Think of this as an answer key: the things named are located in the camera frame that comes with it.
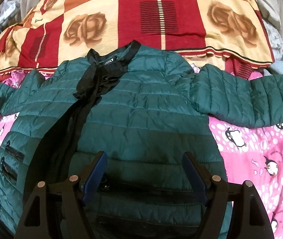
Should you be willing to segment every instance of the jacket sleeve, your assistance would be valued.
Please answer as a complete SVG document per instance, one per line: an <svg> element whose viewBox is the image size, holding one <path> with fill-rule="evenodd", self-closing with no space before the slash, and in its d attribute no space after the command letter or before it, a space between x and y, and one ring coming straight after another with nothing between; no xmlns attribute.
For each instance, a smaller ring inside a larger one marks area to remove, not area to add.
<svg viewBox="0 0 283 239"><path fill-rule="evenodd" d="M39 90L45 77L37 70L31 71L19 89L0 83L0 114L8 116L20 111L28 97Z"/></svg>
<svg viewBox="0 0 283 239"><path fill-rule="evenodd" d="M283 75L251 81L205 65L190 83L195 109L236 126L258 128L283 123Z"/></svg>

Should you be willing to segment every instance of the silver screw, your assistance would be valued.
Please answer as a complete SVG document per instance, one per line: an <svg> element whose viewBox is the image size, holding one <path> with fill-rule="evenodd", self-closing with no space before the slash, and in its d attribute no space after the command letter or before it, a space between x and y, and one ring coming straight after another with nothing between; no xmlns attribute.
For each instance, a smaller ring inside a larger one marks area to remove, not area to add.
<svg viewBox="0 0 283 239"><path fill-rule="evenodd" d="M42 187L45 186L45 182L39 182L39 183L37 184L37 186L38 186L39 188L42 188Z"/></svg>
<svg viewBox="0 0 283 239"><path fill-rule="evenodd" d="M72 175L72 176L69 178L69 180L70 180L71 182L76 182L76 181L78 180L78 176L77 176L77 175Z"/></svg>
<svg viewBox="0 0 283 239"><path fill-rule="evenodd" d="M213 179L215 182L221 181L221 178L220 178L220 176L218 176L218 175L212 176L212 179Z"/></svg>
<svg viewBox="0 0 283 239"><path fill-rule="evenodd" d="M248 187L252 187L252 186L253 186L253 183L252 183L252 181L247 180L247 181L246 181L246 185L247 185Z"/></svg>

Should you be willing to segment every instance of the pink bedsheet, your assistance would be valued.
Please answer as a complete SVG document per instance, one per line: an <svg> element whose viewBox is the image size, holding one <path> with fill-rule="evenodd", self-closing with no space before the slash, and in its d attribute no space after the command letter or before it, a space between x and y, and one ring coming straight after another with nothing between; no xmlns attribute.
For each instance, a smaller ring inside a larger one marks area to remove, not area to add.
<svg viewBox="0 0 283 239"><path fill-rule="evenodd" d="M199 68L192 64L195 72ZM250 79L261 77L253 72ZM5 82L19 87L25 73L18 72ZM0 145L18 114L0 115ZM283 123L248 129L209 117L210 130L224 159L228 181L251 180L262 198L275 239L283 239Z"/></svg>

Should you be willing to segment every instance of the plastic bag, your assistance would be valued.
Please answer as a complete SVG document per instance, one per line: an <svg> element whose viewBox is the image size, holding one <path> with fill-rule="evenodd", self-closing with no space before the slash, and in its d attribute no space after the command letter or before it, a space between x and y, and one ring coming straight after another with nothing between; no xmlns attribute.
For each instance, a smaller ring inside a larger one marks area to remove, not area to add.
<svg viewBox="0 0 283 239"><path fill-rule="evenodd" d="M0 28L8 25L9 20L13 19L20 11L20 3L18 1L4 0L0 12Z"/></svg>

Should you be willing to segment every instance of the quilted jacket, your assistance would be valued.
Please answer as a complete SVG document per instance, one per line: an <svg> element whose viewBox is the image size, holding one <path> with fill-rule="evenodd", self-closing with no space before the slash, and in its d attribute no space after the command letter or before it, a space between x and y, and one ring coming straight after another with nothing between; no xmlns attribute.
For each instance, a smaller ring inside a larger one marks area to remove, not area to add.
<svg viewBox="0 0 283 239"><path fill-rule="evenodd" d="M19 89L0 84L0 113L17 114L0 147L0 219L12 233L35 182L56 175L49 170L50 152L61 134L56 131L44 148L45 134L77 102L73 94L87 69L122 58L131 46L106 56L91 50L87 57L63 62L46 81L33 70ZM205 208L190 196L183 153L193 152L226 180L208 114L246 127L283 123L283 76L247 81L211 65L196 74L180 55L143 45L127 70L90 110L68 174L79 174L98 151L107 153L108 181L101 186L107 190L99 189L85 209L97 238L192 236ZM231 204L220 239L227 236L230 217Z"/></svg>

